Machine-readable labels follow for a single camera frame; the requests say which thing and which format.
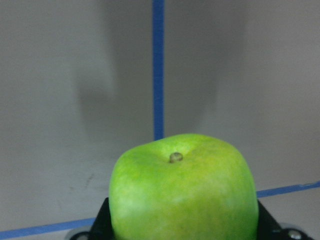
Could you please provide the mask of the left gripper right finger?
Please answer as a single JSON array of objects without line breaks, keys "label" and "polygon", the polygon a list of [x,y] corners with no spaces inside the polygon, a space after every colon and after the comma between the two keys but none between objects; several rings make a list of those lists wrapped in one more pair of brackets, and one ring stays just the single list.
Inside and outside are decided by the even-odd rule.
[{"label": "left gripper right finger", "polygon": [[263,204],[258,201],[258,226],[257,240],[280,240],[282,227],[275,218],[268,212]]}]

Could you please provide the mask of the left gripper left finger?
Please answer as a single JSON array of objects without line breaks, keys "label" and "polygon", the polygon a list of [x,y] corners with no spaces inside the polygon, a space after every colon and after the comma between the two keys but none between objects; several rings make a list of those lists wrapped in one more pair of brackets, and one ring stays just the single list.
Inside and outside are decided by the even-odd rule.
[{"label": "left gripper left finger", "polygon": [[107,197],[93,222],[89,231],[90,240],[114,240],[114,232],[111,224],[109,198]]}]

